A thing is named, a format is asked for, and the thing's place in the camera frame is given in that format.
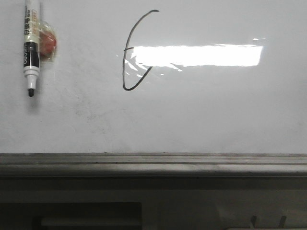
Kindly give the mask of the white whiteboard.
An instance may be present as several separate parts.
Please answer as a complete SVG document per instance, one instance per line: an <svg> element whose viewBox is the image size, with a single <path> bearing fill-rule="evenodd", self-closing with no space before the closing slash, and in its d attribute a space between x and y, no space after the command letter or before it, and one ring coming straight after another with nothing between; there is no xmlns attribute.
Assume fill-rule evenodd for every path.
<svg viewBox="0 0 307 230"><path fill-rule="evenodd" d="M44 0L35 95L24 2L0 3L2 153L306 153L304 0Z"/></svg>

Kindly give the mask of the grey metal whiteboard tray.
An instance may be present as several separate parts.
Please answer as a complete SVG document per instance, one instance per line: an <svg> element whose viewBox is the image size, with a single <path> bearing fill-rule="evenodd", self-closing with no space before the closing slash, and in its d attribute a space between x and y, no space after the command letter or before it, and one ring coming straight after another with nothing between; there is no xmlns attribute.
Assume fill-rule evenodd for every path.
<svg viewBox="0 0 307 230"><path fill-rule="evenodd" d="M305 154L3 153L10 177L305 177Z"/></svg>

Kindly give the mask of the white black whiteboard marker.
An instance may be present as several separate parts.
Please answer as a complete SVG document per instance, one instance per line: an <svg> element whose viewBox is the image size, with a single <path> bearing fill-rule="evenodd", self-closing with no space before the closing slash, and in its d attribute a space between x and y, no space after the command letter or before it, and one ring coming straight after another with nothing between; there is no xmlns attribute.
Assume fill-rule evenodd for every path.
<svg viewBox="0 0 307 230"><path fill-rule="evenodd" d="M40 73L40 1L26 0L24 11L24 76L28 96L33 97Z"/></svg>

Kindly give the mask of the red magnet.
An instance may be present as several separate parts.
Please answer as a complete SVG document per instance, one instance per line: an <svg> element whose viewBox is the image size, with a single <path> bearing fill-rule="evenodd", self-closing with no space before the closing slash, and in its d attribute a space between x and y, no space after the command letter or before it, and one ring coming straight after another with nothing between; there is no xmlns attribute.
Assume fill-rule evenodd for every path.
<svg viewBox="0 0 307 230"><path fill-rule="evenodd" d="M39 22L39 52L41 62L52 62L57 51L57 36L54 28L45 21Z"/></svg>

